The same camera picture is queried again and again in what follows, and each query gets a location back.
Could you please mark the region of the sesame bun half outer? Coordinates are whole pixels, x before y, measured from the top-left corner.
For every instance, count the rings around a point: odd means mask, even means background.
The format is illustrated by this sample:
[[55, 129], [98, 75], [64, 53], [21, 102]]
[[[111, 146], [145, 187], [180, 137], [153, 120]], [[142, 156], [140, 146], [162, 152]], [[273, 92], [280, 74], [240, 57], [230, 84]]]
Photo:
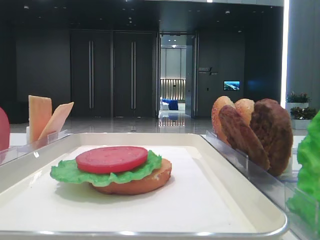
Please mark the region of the sesame bun half outer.
[[216, 101], [213, 103], [213, 106], [211, 109], [212, 127], [213, 127], [214, 132], [217, 134], [217, 136], [220, 139], [223, 139], [226, 137], [223, 130], [222, 130], [222, 126], [221, 126], [221, 122], [220, 122], [220, 118], [219, 118], [220, 110], [226, 105], [231, 106], [234, 109], [236, 108], [233, 101], [228, 96], [223, 95], [223, 96], [220, 96], [216, 99]]

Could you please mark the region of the white metal tray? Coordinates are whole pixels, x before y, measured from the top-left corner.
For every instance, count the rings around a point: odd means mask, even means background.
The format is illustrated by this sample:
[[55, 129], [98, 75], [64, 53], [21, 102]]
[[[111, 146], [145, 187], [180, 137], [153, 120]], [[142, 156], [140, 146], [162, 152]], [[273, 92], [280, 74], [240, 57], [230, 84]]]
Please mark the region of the white metal tray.
[[[106, 195], [50, 177], [61, 160], [107, 146], [141, 146], [172, 163], [168, 183]], [[279, 240], [286, 214], [197, 134], [77, 133], [0, 168], [3, 240]]]

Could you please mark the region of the green lettuce leaf on tray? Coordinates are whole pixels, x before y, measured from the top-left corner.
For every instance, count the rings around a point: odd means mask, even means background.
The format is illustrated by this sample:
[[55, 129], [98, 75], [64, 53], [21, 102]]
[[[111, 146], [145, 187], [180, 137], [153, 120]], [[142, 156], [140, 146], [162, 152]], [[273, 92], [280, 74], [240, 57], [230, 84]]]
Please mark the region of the green lettuce leaf on tray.
[[160, 169], [162, 162], [161, 155], [149, 150], [146, 162], [132, 170], [120, 173], [96, 174], [79, 170], [74, 159], [61, 160], [57, 166], [51, 167], [50, 176], [58, 182], [70, 184], [88, 182], [95, 187], [106, 187], [112, 183], [126, 184], [131, 181], [141, 180], [151, 175], [154, 170]]

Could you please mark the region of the green lettuce leaf in rack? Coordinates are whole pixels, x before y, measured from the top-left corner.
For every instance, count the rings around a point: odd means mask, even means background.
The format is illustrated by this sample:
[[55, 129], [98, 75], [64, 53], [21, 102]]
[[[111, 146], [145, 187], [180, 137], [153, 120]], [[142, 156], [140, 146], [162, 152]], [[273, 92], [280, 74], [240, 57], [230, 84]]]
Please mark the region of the green lettuce leaf in rack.
[[298, 144], [297, 161], [302, 165], [298, 173], [297, 189], [288, 199], [291, 212], [320, 231], [320, 115], [307, 127], [307, 136]]

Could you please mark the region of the sesame bun half inner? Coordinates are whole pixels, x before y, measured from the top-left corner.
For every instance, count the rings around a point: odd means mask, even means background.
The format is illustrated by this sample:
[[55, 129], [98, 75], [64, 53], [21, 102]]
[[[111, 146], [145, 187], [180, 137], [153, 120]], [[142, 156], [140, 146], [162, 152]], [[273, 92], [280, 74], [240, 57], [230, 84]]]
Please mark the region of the sesame bun half inner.
[[254, 111], [254, 104], [255, 102], [248, 98], [242, 98], [234, 104], [236, 111], [242, 117], [242, 121], [240, 121], [240, 119], [237, 120], [237, 125], [241, 126], [244, 123], [246, 123], [248, 126], [250, 125], [252, 112]]

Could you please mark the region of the orange cheese slice leaning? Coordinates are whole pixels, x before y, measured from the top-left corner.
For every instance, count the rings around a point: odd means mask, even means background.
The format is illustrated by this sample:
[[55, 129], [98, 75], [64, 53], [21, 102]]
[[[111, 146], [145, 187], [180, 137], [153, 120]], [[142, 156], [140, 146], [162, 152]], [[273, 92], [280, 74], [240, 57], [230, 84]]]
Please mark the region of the orange cheese slice leaning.
[[53, 112], [51, 118], [49, 119], [48, 123], [44, 127], [38, 140], [41, 140], [52, 133], [59, 133], [67, 117], [69, 116], [73, 108], [73, 105], [74, 105], [74, 102], [59, 105]]

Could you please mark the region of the brown meat patty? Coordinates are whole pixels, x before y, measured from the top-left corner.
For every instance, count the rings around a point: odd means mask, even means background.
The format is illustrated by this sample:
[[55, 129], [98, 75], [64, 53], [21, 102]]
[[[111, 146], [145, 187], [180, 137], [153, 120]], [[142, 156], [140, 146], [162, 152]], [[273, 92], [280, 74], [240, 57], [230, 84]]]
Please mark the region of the brown meat patty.
[[260, 140], [243, 117], [230, 105], [221, 108], [218, 114], [222, 131], [233, 149], [247, 154], [249, 160], [264, 170], [270, 168], [270, 161]]
[[255, 102], [250, 127], [267, 153], [268, 172], [277, 177], [287, 168], [292, 153], [291, 117], [276, 100], [264, 98]]

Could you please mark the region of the red tomato slice on tray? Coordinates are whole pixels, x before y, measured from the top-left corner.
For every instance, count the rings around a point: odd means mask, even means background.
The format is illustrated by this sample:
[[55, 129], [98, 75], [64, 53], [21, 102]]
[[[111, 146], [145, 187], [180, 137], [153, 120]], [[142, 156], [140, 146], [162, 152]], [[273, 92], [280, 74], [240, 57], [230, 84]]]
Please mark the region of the red tomato slice on tray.
[[148, 151], [136, 146], [100, 147], [85, 151], [75, 158], [78, 169], [93, 174], [121, 173], [141, 166]]

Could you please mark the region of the clear acrylic rack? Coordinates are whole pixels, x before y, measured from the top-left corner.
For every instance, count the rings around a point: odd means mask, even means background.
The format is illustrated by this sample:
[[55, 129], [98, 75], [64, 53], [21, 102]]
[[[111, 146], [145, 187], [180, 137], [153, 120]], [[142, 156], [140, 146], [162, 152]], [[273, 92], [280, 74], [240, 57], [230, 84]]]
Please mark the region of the clear acrylic rack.
[[10, 146], [8, 149], [2, 150], [0, 152], [0, 165], [4, 165], [9, 163], [23, 155], [36, 152], [38, 149], [45, 147], [51, 143], [54, 143], [62, 138], [71, 135], [68, 130], [63, 130], [59, 133], [54, 132], [49, 134], [47, 137], [38, 140], [33, 143], [29, 143], [26, 145], [14, 145]]
[[273, 177], [249, 160], [239, 150], [234, 150], [219, 140], [212, 131], [203, 135], [230, 164], [249, 180], [289, 218], [290, 231], [300, 240], [320, 238], [320, 202], [298, 188], [298, 171], [289, 170]]

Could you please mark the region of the blue sofa in hallway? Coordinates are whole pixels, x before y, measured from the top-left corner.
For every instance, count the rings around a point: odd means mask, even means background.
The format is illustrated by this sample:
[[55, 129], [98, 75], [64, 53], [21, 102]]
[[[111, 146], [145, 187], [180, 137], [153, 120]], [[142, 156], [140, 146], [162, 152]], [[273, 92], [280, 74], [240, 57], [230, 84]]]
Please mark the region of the blue sofa in hallway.
[[163, 98], [162, 102], [168, 104], [169, 110], [177, 111], [179, 109], [178, 100]]

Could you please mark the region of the brown meat patty rear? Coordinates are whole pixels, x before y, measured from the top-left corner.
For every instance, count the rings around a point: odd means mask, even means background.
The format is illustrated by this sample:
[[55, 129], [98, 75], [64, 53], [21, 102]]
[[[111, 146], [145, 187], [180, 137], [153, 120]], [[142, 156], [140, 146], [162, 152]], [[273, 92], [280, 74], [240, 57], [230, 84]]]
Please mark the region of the brown meat patty rear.
[[255, 102], [250, 127], [267, 153], [268, 172], [277, 177], [287, 168], [292, 153], [291, 117], [276, 100], [264, 98]]

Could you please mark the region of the dark double door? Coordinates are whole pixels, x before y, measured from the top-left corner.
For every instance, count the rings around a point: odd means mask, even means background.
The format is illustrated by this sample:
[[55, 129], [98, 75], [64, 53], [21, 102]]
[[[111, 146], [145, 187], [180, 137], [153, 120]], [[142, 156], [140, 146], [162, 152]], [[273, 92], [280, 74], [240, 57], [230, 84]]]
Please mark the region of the dark double door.
[[70, 33], [74, 117], [153, 117], [154, 32]]

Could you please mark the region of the brown meat patty front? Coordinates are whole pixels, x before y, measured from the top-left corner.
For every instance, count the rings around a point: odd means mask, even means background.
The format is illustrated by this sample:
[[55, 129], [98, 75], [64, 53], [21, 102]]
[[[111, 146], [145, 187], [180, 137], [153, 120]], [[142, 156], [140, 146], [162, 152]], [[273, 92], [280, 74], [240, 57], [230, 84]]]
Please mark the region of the brown meat patty front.
[[270, 168], [270, 161], [260, 140], [243, 117], [230, 105], [221, 108], [218, 114], [222, 131], [233, 149], [247, 154], [249, 160], [264, 170]]

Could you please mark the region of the red tomato slice in rack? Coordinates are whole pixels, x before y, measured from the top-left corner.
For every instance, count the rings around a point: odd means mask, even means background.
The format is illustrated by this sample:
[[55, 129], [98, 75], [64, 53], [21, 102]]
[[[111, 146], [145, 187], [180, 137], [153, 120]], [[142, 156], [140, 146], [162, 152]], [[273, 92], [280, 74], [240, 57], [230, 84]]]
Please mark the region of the red tomato slice in rack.
[[10, 123], [5, 111], [0, 108], [0, 151], [10, 146]]

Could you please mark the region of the orange cheese slice upright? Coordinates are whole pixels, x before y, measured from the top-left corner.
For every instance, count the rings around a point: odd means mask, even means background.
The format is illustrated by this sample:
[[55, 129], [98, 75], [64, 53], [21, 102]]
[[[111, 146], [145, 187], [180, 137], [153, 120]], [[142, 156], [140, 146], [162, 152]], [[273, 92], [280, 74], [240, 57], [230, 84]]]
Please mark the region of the orange cheese slice upright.
[[49, 97], [28, 96], [29, 141], [37, 141], [52, 116], [52, 100]]

